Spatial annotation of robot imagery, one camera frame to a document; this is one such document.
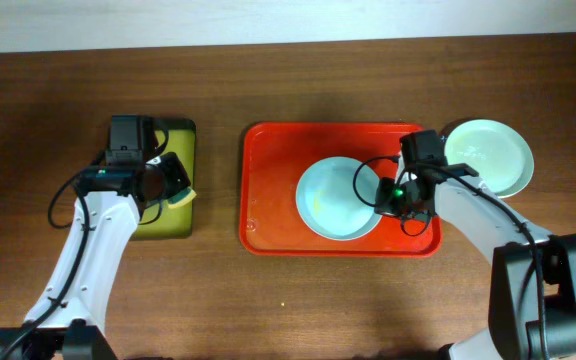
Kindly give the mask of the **yellow green scrub sponge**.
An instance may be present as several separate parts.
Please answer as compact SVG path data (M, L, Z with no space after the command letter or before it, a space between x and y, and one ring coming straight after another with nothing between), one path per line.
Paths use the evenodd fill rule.
M168 198L167 206L169 209L184 207L187 204L191 203L196 196L197 194L195 190L192 189L191 187L187 187L181 190L179 193Z

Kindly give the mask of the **light blue plate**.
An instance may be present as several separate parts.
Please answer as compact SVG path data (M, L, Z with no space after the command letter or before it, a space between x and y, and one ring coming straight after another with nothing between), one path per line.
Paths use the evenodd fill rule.
M379 177L368 166L355 175L361 162L329 157L311 165L298 181L297 211L314 233L338 242L352 241L372 232L380 223L372 206Z

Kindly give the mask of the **pale green plate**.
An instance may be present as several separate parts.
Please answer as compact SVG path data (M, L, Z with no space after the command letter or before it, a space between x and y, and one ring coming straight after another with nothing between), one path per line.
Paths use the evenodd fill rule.
M449 164L466 163L499 198L521 192L532 180L534 157L526 140L510 126L489 119L457 125L445 137Z

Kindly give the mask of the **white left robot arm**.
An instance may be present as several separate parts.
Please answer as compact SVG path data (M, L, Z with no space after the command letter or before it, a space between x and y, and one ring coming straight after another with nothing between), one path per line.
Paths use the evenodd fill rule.
M0 359L113 359L109 296L126 245L152 205L181 207L195 193L173 152L149 161L89 165L68 180L69 235L45 290L21 326L0 328Z

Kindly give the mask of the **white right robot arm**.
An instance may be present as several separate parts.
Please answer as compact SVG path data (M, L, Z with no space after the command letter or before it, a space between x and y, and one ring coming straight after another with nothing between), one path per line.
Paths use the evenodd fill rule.
M513 210L466 164L417 162L408 181L384 177L376 213L452 224L492 266L488 325L443 346L442 359L576 355L576 234L555 235Z

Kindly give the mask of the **red plastic tray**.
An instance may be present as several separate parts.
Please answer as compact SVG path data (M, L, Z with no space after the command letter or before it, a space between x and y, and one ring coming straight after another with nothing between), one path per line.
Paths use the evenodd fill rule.
M412 123L262 122L243 144L239 238L255 255L422 258L442 243L441 220L429 227L383 218L365 236L335 241L316 234L300 218L298 181L319 160L343 156L361 162L400 151L399 138L421 131Z

